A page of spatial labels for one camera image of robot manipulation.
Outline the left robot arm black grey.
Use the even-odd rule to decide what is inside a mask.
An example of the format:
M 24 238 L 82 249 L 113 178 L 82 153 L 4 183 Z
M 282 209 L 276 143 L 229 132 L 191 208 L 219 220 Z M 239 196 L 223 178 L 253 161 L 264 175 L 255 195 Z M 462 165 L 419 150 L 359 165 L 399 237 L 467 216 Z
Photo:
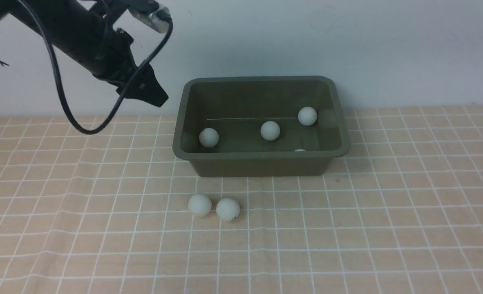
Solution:
M 104 0 L 86 9 L 77 0 L 29 0 L 52 45 L 98 80 L 116 86 L 127 99 L 161 107 L 168 100 L 151 65 L 146 65 L 129 88 L 126 83 L 139 68 L 132 56 L 133 38 L 112 25 L 125 11 L 149 27 L 161 4 L 155 0 Z

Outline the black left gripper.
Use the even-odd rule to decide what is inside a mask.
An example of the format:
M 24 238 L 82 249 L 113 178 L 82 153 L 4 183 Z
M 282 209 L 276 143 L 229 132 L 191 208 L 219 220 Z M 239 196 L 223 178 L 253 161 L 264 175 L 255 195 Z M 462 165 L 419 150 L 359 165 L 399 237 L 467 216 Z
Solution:
M 133 37 L 122 28 L 85 27 L 84 33 L 86 68 L 97 79 L 117 88 L 124 87 L 136 69 L 131 52 Z M 169 99 L 151 65 L 139 71 L 124 98 L 140 100 L 158 108 Z

